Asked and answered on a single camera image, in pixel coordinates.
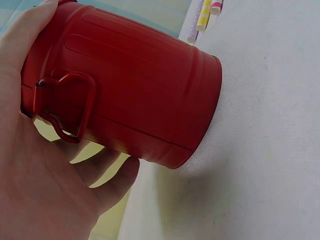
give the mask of light blue background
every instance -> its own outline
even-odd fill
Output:
[[[0,34],[22,11],[32,8],[40,2],[42,0],[0,0]],[[119,14],[177,38],[191,0],[78,0],[78,2]],[[141,15],[154,15],[155,17],[153,20],[147,19],[130,12],[130,7],[135,7],[136,10],[140,8]]]

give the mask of yellow polka dot straw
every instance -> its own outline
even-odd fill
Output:
[[[199,20],[196,24],[196,29],[199,32],[203,32],[204,30],[206,30],[208,21],[209,21],[209,16],[210,16],[210,6],[211,6],[211,2],[212,0],[204,0],[202,9],[201,9],[201,13],[200,13],[200,17]]]

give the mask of striped straw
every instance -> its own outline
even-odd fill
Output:
[[[222,1],[223,0],[213,0],[210,7],[210,13],[212,15],[218,16],[221,13]]]

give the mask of paper straw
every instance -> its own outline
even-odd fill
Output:
[[[206,27],[209,21],[209,16],[210,16],[211,2],[212,0],[204,0],[203,6],[200,12],[200,17],[196,24],[196,29],[200,32],[203,32],[204,30],[206,30]]]
[[[198,19],[199,19],[199,16],[200,16],[200,12],[201,12],[202,6],[204,5],[204,1],[205,0],[198,0],[197,6],[196,6],[196,10],[194,12],[193,20],[192,20],[192,25],[191,25],[188,37],[186,39],[188,41],[188,43],[193,44],[197,40],[197,36],[198,36],[198,33],[199,33],[198,30],[197,30],[197,22],[198,22]]]
[[[223,0],[213,0],[210,7],[210,13],[212,15],[218,16],[221,13],[222,1]]]

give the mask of finger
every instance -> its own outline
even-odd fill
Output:
[[[20,73],[31,46],[52,19],[57,6],[58,0],[47,0],[25,11],[6,31],[0,42],[1,67]]]
[[[90,143],[90,141],[84,139],[79,144],[72,144],[59,139],[53,141],[53,143],[64,153],[66,159],[71,162]]]
[[[100,202],[101,214],[108,211],[125,196],[137,178],[139,167],[139,159],[129,157],[110,181],[92,189]]]
[[[104,148],[96,155],[73,166],[82,181],[90,187],[102,177],[119,156],[120,152]]]

